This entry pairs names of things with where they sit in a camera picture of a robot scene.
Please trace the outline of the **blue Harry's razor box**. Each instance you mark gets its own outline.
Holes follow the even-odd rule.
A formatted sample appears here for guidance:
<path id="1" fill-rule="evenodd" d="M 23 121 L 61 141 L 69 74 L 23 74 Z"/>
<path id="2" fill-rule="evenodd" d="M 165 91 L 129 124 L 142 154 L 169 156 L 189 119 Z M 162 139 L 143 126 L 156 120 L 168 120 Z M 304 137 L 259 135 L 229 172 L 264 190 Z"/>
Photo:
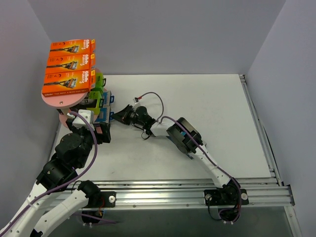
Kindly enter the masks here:
<path id="1" fill-rule="evenodd" d="M 112 94 L 110 90 L 106 90 L 103 92 L 103 99 L 104 103 L 103 106 L 111 106 L 112 103 L 115 101 L 115 96 Z"/>

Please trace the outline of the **black green Gillette Labs box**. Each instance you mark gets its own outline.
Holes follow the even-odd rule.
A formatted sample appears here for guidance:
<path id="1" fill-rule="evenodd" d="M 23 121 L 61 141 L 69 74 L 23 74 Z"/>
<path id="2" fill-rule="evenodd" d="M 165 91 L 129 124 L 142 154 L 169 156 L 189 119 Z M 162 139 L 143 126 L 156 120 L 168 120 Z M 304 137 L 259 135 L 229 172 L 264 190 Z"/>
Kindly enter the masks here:
<path id="1" fill-rule="evenodd" d="M 95 87 L 93 90 L 104 90 L 104 86 L 106 84 L 106 79 L 104 78 L 103 74 L 101 72 L 97 72 L 95 74 Z"/>

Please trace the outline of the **orange Gillette Fusion box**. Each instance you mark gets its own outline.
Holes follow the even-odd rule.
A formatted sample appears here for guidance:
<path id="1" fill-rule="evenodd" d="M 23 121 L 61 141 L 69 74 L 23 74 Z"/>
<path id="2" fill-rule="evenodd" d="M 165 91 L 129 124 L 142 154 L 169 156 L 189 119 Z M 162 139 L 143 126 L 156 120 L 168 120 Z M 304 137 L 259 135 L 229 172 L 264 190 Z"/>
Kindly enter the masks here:
<path id="1" fill-rule="evenodd" d="M 45 74 L 93 70 L 95 69 L 95 64 L 95 53 L 50 57 L 47 60 Z"/>
<path id="2" fill-rule="evenodd" d="M 95 70 L 46 74 L 41 92 L 44 97 L 87 93 L 95 87 L 95 76 Z"/>

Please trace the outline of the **orange Gillette Fusion5 razor box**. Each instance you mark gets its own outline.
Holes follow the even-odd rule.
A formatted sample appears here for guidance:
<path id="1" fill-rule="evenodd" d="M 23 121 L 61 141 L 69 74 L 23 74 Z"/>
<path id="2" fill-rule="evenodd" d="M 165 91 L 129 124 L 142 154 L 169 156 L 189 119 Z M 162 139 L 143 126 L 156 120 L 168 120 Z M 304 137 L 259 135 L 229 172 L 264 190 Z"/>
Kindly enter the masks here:
<path id="1" fill-rule="evenodd" d="M 53 42 L 50 46 L 49 57 L 65 56 L 72 54 L 92 54 L 95 52 L 95 39 L 74 39 Z"/>

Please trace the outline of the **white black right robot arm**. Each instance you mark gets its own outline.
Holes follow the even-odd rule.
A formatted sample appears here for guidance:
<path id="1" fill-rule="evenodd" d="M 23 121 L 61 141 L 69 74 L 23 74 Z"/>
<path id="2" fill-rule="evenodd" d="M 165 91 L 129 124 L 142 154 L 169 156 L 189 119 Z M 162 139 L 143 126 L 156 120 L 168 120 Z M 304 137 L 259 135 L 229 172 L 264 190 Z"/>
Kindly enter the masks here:
<path id="1" fill-rule="evenodd" d="M 167 137 L 177 149 L 203 166 L 215 188 L 204 191 L 205 204 L 209 206 L 236 206 L 249 204 L 246 190 L 222 169 L 207 151 L 200 133 L 183 117 L 174 120 L 163 116 L 161 120 L 152 118 L 147 108 L 127 105 L 111 118 L 126 125 L 143 130 L 149 137 Z"/>

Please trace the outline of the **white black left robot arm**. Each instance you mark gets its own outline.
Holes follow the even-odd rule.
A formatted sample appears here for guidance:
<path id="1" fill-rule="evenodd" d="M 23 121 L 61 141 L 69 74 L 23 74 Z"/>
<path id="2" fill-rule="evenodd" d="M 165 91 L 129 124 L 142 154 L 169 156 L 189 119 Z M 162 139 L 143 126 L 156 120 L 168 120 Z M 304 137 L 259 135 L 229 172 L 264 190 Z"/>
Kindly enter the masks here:
<path id="1" fill-rule="evenodd" d="M 110 143 L 110 125 L 76 128 L 65 135 L 55 148 L 51 160 L 43 167 L 31 192 L 11 221 L 1 230 L 2 237 L 47 237 L 60 224 L 80 209 L 105 203 L 100 189 L 90 180 L 79 186 L 53 209 L 54 200 L 78 178 L 76 170 L 83 168 L 93 147 Z"/>

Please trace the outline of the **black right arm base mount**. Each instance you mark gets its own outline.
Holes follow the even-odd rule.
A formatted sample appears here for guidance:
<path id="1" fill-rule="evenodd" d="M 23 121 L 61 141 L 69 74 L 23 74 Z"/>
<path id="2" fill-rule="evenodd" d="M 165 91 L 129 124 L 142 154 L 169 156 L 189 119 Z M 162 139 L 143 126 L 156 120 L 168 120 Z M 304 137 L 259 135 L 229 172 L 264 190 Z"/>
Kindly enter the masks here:
<path id="1" fill-rule="evenodd" d="M 219 189 L 206 189 L 203 193 L 205 205 L 208 206 L 235 206 L 238 202 L 238 190 L 220 191 Z"/>

